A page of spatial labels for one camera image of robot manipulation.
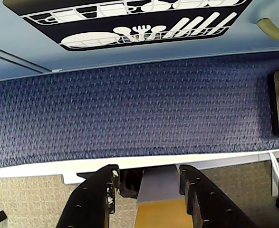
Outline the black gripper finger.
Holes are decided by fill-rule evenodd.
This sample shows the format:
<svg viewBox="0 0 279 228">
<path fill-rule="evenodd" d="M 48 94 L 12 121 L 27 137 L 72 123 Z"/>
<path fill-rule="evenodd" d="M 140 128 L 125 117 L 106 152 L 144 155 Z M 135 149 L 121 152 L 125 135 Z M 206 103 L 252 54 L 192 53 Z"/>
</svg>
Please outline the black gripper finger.
<svg viewBox="0 0 279 228">
<path fill-rule="evenodd" d="M 254 222 L 207 176 L 180 165 L 180 189 L 195 228 L 255 228 Z"/>
<path fill-rule="evenodd" d="M 119 166 L 109 164 L 77 176 L 85 180 L 71 193 L 56 227 L 108 228 L 115 212 L 115 191 L 120 188 Z"/>
</svg>

